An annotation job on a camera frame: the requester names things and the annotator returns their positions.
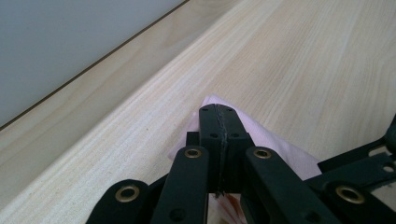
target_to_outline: wood grain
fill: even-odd
[[[113,183],[151,183],[212,93],[320,160],[375,140],[396,112],[395,11],[386,0],[189,2],[1,132],[0,222],[84,222]]]

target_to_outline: gray wall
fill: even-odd
[[[0,0],[0,126],[181,0]]]

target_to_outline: pink cloth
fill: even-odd
[[[253,142],[258,147],[268,147],[276,151],[279,156],[289,165],[289,167],[302,179],[308,179],[315,175],[320,175],[320,170],[317,166],[318,160],[302,151],[301,149],[286,142],[274,133],[269,132],[260,125],[259,122],[251,118],[249,115],[242,112],[237,107],[222,100],[216,95],[206,96],[202,106],[220,104],[232,107],[237,112],[239,118],[245,126],[246,131],[250,134]],[[186,133],[197,132],[199,130],[198,113],[192,114],[191,120],[187,124],[185,130],[181,133],[180,139],[173,149],[169,152],[168,157],[173,160],[177,151],[186,145]],[[229,223],[247,223],[245,216],[239,206],[238,195],[220,196],[215,199],[209,197],[210,205],[219,210],[222,217]]]

